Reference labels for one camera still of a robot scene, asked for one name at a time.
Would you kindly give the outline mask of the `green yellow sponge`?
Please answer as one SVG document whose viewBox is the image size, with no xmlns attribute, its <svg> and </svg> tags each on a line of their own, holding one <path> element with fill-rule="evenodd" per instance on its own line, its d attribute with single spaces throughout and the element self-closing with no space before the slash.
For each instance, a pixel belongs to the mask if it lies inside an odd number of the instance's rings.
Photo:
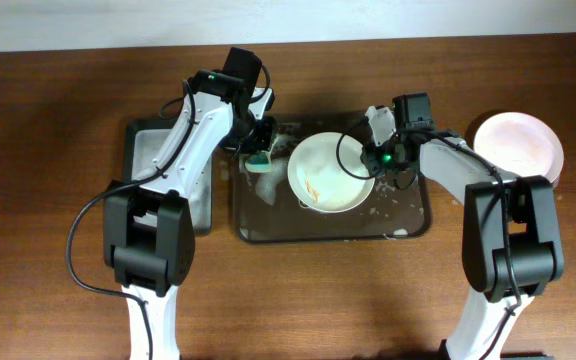
<svg viewBox="0 0 576 360">
<path fill-rule="evenodd" d="M 272 161 L 269 151 L 259 151 L 251 155 L 244 163 L 250 173 L 269 173 L 272 171 Z"/>
</svg>

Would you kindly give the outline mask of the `white plate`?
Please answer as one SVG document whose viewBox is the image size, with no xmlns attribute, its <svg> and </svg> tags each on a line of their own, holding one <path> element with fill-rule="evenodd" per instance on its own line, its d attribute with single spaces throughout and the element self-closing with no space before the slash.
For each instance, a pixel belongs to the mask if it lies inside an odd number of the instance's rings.
<svg viewBox="0 0 576 360">
<path fill-rule="evenodd" d="M 564 165 L 563 147 L 555 132 L 538 118 L 521 112 L 487 118 L 475 132 L 474 150 L 522 177 L 544 176 L 554 187 Z"/>
<path fill-rule="evenodd" d="M 322 132 L 301 141 L 292 151 L 287 177 L 294 195 L 320 213 L 342 213 L 359 206 L 372 192 L 375 179 L 360 156 L 362 145 L 341 133 Z"/>
</svg>

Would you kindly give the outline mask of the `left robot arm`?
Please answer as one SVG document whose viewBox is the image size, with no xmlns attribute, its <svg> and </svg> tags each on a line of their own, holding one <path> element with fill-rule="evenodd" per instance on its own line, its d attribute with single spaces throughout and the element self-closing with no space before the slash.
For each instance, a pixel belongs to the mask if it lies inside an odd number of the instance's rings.
<svg viewBox="0 0 576 360">
<path fill-rule="evenodd" d="M 219 70 L 184 85 L 183 105 L 149 164 L 110 185 L 104 201 L 104 262 L 129 307 L 131 358 L 177 359 L 176 297 L 194 257 L 189 197 L 216 148 L 236 155 L 270 150 L 276 123 L 267 72 L 251 51 L 233 47 Z"/>
</svg>

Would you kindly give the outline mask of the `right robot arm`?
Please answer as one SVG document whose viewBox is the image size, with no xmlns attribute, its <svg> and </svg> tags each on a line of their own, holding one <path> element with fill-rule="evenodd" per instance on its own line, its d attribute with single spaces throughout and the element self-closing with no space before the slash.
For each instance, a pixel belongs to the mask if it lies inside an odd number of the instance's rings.
<svg viewBox="0 0 576 360">
<path fill-rule="evenodd" d="M 441 359 L 499 359 L 514 324 L 564 270 L 551 182 L 495 166 L 452 130 L 439 130 L 427 94 L 371 106 L 361 161 L 372 177 L 413 172 L 463 206 L 462 266 L 469 294 Z"/>
</svg>

